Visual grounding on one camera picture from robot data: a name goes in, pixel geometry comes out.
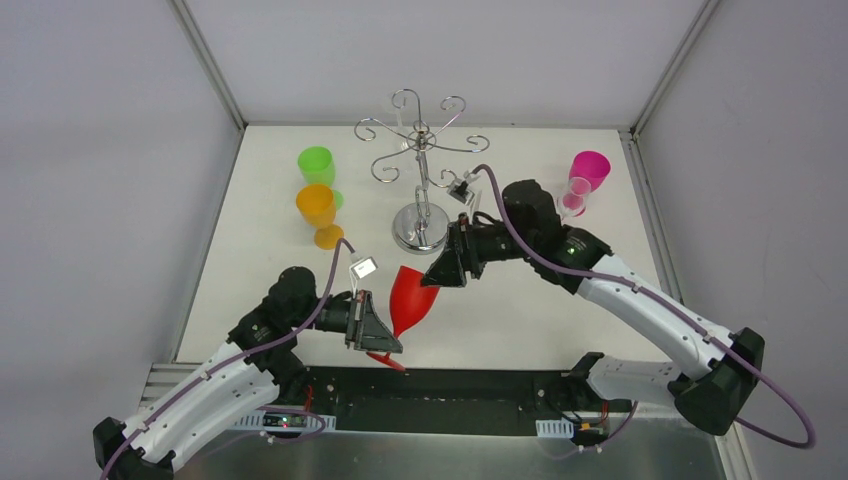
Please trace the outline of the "orange plastic wine glass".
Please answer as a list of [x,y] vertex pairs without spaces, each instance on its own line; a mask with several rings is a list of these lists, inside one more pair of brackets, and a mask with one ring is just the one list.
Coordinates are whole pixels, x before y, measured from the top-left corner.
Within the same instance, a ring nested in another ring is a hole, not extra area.
[[343,229],[335,223],[334,191],[322,184],[307,185],[298,192],[296,207],[304,221],[315,229],[314,244],[323,250],[334,249],[344,237]]

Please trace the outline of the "green plastic wine glass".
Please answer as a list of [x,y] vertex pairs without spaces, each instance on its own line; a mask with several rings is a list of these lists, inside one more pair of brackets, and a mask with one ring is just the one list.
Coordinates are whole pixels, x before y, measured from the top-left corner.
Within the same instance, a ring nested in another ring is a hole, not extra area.
[[344,197],[334,188],[336,167],[332,152],[324,146],[311,146],[303,150],[297,158],[302,177],[308,184],[320,184],[330,188],[335,206],[340,210]]

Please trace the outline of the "red plastic wine glass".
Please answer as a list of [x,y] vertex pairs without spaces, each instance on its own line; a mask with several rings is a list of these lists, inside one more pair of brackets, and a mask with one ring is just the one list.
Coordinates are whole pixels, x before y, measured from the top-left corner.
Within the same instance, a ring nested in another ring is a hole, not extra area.
[[415,327],[432,309],[440,292],[437,286],[422,286],[424,274],[402,265],[395,277],[390,298],[389,313],[393,335],[399,338]]

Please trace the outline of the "chrome wine glass rack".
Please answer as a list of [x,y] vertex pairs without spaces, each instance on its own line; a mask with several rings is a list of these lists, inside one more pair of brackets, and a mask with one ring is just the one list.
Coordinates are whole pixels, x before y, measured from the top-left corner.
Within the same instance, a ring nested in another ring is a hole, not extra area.
[[414,190],[414,201],[405,205],[396,213],[392,222],[391,233],[395,243],[405,252],[427,255],[433,254],[443,247],[447,238],[449,223],[446,211],[429,198],[429,190],[432,187],[446,190],[449,184],[446,182],[439,183],[431,178],[427,154],[432,150],[468,154],[481,153],[489,148],[490,141],[483,135],[470,135],[466,138],[466,142],[469,144],[467,148],[440,145],[438,143],[439,135],[465,112],[467,108],[466,100],[458,95],[450,95],[442,99],[439,108],[449,112],[451,118],[444,125],[433,129],[423,119],[420,95],[409,88],[404,88],[404,90],[407,92],[407,101],[412,99],[415,106],[415,119],[407,133],[400,133],[396,128],[374,117],[366,117],[355,124],[354,135],[362,142],[373,141],[377,137],[377,132],[373,127],[377,125],[400,139],[402,148],[399,151],[378,157],[370,164],[371,176],[380,183],[393,183],[401,176],[400,169],[395,165],[388,164],[386,162],[388,159],[407,153],[414,155],[419,172],[419,181]]

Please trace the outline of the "magenta plastic wine glass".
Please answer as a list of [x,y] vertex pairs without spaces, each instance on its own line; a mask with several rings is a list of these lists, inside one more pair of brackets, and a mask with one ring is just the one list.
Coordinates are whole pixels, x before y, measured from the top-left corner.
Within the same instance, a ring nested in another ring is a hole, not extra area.
[[569,179],[582,177],[587,179],[595,192],[604,182],[611,171],[611,165],[606,156],[596,151],[578,153],[572,162]]

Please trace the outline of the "clear wine glass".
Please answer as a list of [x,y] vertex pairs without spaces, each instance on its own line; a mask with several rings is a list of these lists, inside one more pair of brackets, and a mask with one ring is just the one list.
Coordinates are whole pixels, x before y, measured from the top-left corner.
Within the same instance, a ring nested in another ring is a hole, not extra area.
[[389,96],[389,107],[394,114],[396,129],[400,133],[407,133],[408,127],[404,123],[404,114],[407,105],[407,92],[404,89],[397,90]]
[[582,177],[569,179],[563,194],[557,198],[556,206],[563,218],[577,217],[585,209],[589,195],[592,193],[590,182]]

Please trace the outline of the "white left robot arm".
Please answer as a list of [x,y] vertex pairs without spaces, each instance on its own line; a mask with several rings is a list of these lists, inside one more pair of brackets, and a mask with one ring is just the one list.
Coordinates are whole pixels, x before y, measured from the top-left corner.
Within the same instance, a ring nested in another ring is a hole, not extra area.
[[171,479],[237,420],[276,400],[296,403],[306,382],[306,368],[293,352],[300,326],[341,333],[358,351],[403,350],[378,317],[370,291],[321,298],[313,272],[290,267],[212,357],[176,387],[143,412],[95,426],[94,455],[103,478]]

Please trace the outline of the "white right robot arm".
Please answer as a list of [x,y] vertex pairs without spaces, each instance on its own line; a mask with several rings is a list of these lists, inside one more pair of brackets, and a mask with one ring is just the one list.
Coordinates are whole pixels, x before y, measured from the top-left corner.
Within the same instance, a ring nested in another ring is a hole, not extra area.
[[758,384],[743,365],[762,365],[765,342],[750,328],[736,333],[691,311],[690,327],[677,316],[679,303],[644,282],[611,248],[590,232],[562,224],[550,193],[534,180],[509,184],[502,193],[508,219],[522,240],[551,263],[610,277],[555,272],[530,257],[506,225],[484,212],[462,213],[448,226],[443,252],[422,278],[426,287],[463,287],[489,262],[522,259],[545,281],[594,303],[622,320],[665,353],[666,363],[627,361],[585,354],[567,373],[569,400],[583,410],[604,400],[673,407],[690,424],[724,435]]

